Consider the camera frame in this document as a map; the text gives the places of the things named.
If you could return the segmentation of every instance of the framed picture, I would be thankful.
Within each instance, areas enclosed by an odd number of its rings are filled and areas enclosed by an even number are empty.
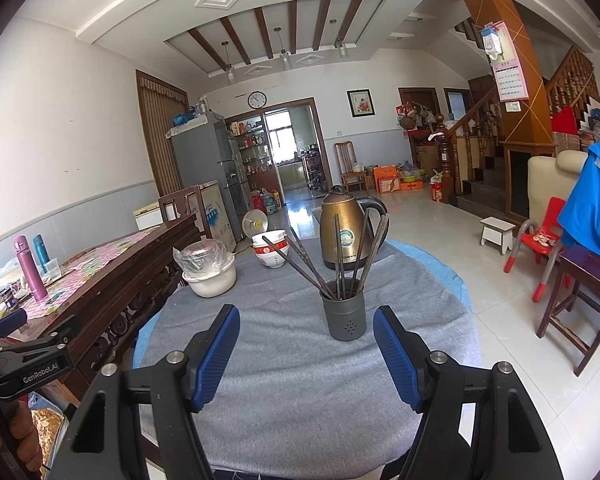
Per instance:
[[[351,107],[351,115],[354,117],[362,117],[365,115],[375,115],[374,104],[371,102],[371,94],[366,90],[349,90],[349,106]]]

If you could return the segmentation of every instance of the bottle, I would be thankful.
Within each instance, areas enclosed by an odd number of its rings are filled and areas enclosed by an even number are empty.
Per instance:
[[[29,243],[24,236],[16,236],[13,239],[13,248],[16,251],[18,262],[22,268],[22,273],[29,283],[29,290],[36,301],[42,301],[47,296],[45,284],[42,283],[42,278],[38,274],[36,263],[33,261],[33,255],[29,249]]]
[[[49,255],[46,252],[45,243],[42,241],[42,235],[35,235],[33,237],[33,246],[36,248],[36,254],[42,268],[46,270],[46,264],[49,262]]]

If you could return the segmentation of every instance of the beige sofa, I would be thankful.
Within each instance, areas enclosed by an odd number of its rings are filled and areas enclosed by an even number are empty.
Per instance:
[[[549,199],[567,200],[580,176],[587,153],[565,150],[558,156],[533,156],[528,163],[529,218],[542,225]]]

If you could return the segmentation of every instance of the pink checkered tablecloth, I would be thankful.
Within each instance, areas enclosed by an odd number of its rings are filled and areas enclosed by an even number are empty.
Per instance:
[[[27,311],[27,319],[48,316],[62,307],[69,297],[83,286],[90,278],[102,270],[111,260],[116,259],[129,247],[142,240],[155,228],[140,231],[120,238],[106,245],[96,247],[74,260],[68,267],[62,267],[62,278],[47,286],[48,296],[43,301],[35,301],[30,297],[22,304]]]

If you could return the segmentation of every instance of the round table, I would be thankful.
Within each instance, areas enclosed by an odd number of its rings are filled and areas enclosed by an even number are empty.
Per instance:
[[[320,273],[333,276],[319,240],[304,244]],[[420,416],[398,397],[374,339],[372,316],[382,304],[432,350],[480,366],[464,283],[413,246],[382,245],[365,285],[366,332],[351,342],[330,336],[318,291],[289,264],[263,267],[248,249],[236,256],[236,270],[234,287],[216,298],[189,287],[174,293],[142,329],[134,359],[154,364],[206,330],[225,303],[240,310],[240,336],[218,392],[192,415],[212,468],[343,479],[403,455]],[[155,436],[151,417],[142,406],[143,433]]]

